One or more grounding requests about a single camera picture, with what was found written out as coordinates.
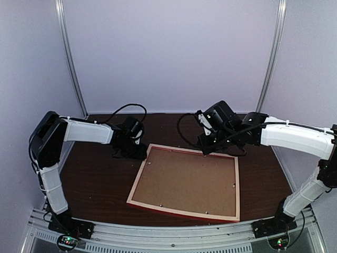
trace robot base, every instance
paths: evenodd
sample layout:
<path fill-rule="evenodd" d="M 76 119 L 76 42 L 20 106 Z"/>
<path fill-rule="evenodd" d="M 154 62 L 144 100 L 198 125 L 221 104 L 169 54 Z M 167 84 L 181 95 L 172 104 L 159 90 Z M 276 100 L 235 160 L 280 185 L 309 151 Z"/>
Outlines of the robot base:
<path fill-rule="evenodd" d="M 265 236 L 272 236 L 278 233 L 284 233 L 286 230 L 292 230 L 297 228 L 295 221 L 291 221 L 288 224 L 277 221 L 275 218 L 258 220 L 252 223 L 253 232 L 255 238 L 261 238 Z"/>
<path fill-rule="evenodd" d="M 48 229 L 58 232 L 58 233 L 66 233 L 74 238 L 83 238 L 83 239 L 91 239 L 91 235 L 94 231 L 94 224 L 88 221 L 83 220 L 74 220 L 71 219 L 72 227 L 76 228 L 69 233 L 66 233 L 64 228 L 60 225 L 60 223 L 52 216 L 51 221 L 48 225 Z"/>

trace white wall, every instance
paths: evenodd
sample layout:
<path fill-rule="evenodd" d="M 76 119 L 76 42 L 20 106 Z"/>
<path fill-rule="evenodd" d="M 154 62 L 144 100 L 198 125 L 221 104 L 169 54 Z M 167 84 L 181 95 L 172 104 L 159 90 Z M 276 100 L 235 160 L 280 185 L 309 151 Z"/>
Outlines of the white wall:
<path fill-rule="evenodd" d="M 48 110 L 81 116 L 54 0 L 0 0 L 0 252 L 18 252 L 43 195 L 28 138 Z"/>
<path fill-rule="evenodd" d="M 317 127 L 337 123 L 337 2 L 288 1 L 280 51 L 263 112 Z M 299 187 L 318 158 L 280 149 Z M 313 204 L 329 252 L 337 252 L 337 194 Z"/>
<path fill-rule="evenodd" d="M 150 112 L 186 112 L 219 100 L 254 111 L 278 2 L 64 1 L 88 112 L 132 102 Z"/>

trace wooden tabletop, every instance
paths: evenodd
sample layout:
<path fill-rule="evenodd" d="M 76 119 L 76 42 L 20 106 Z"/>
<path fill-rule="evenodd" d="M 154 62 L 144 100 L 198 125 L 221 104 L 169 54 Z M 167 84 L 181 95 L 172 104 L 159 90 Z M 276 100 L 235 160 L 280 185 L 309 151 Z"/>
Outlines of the wooden tabletop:
<path fill-rule="evenodd" d="M 149 114 L 144 120 L 142 142 L 190 148 L 178 135 L 176 122 L 181 114 Z M 92 115 L 91 120 L 105 120 L 108 115 Z M 125 115 L 111 123 L 122 123 Z M 181 123 L 184 135 L 196 142 L 202 128 L 195 120 Z M 239 157 L 241 221 L 273 216 L 281 199 L 291 194 L 284 173 L 270 147 L 245 147 Z M 231 148 L 232 153 L 240 150 Z M 134 226 L 197 226 L 217 224 L 191 218 L 175 217 L 130 207 L 127 197 L 141 161 L 112 158 L 110 145 L 75 143 L 61 173 L 63 189 L 75 218 Z"/>

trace cable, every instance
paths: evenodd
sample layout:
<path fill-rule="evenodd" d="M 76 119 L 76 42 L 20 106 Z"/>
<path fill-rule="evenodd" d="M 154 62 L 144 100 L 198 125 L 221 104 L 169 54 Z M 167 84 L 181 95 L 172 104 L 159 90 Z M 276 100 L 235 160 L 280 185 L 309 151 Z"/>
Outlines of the cable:
<path fill-rule="evenodd" d="M 265 122 L 263 123 L 264 125 L 287 125 L 286 122 Z M 309 125 L 302 125 L 302 124 L 298 124 L 298 123 L 293 123 L 293 122 L 289 122 L 288 125 L 294 125 L 296 127 L 301 127 L 301 128 L 307 128 L 307 129 L 311 129 L 311 130 L 315 130 L 321 133 L 327 133 L 330 135 L 333 135 L 335 137 L 337 137 L 337 134 L 333 133 L 333 132 L 326 132 L 323 129 L 320 128 L 315 128 L 314 126 L 309 126 Z"/>
<path fill-rule="evenodd" d="M 146 108 L 143 105 L 141 105 L 141 104 L 126 104 L 126 105 L 120 107 L 119 109 L 117 109 L 114 113 L 112 113 L 107 120 L 102 121 L 102 122 L 97 122 L 97 124 L 106 124 L 106 123 L 108 123 L 113 118 L 113 116 L 115 116 L 120 110 L 122 110 L 122 109 L 124 109 L 124 108 L 126 108 L 128 106 L 138 106 L 138 107 L 143 108 L 143 110 L 144 110 L 144 116 L 143 116 L 141 122 L 143 122 L 145 120 L 146 115 L 147 115 L 147 110 L 146 110 Z"/>
<path fill-rule="evenodd" d="M 44 215 L 43 215 L 43 220 L 44 221 L 47 221 L 48 223 L 51 223 L 50 220 L 46 220 L 46 216 L 49 214 L 50 212 L 46 212 Z"/>
<path fill-rule="evenodd" d="M 228 154 L 232 157 L 244 157 L 247 154 L 247 151 L 244 148 L 239 148 L 239 149 L 242 151 L 241 154 L 233 154 L 233 153 L 226 153 L 226 154 Z"/>
<path fill-rule="evenodd" d="M 189 140 L 183 135 L 183 133 L 182 133 L 181 130 L 180 130 L 180 122 L 181 122 L 182 119 L 185 118 L 186 116 L 193 116 L 194 118 L 196 117 L 196 115 L 193 114 L 193 113 L 185 113 L 185 114 L 183 114 L 182 116 L 180 116 L 180 118 L 177 120 L 177 124 L 176 124 L 177 132 L 178 132 L 180 138 L 183 139 L 188 145 L 190 145 L 190 146 L 192 146 L 192 147 L 195 147 L 195 148 L 197 148 L 197 149 L 200 149 L 200 148 L 201 148 L 200 145 L 193 144 L 191 141 L 189 141 Z"/>
<path fill-rule="evenodd" d="M 300 238 L 300 236 L 301 236 L 301 234 L 302 234 L 302 232 L 304 230 L 304 227 L 305 227 L 305 217 L 304 217 L 303 211 L 301 211 L 301 215 L 303 217 L 303 225 L 302 225 L 301 232 L 299 233 L 299 235 L 297 236 L 297 238 L 289 246 L 286 247 L 286 249 L 289 249 L 290 247 L 292 247 L 295 244 L 295 242 L 297 242 L 297 240 Z"/>

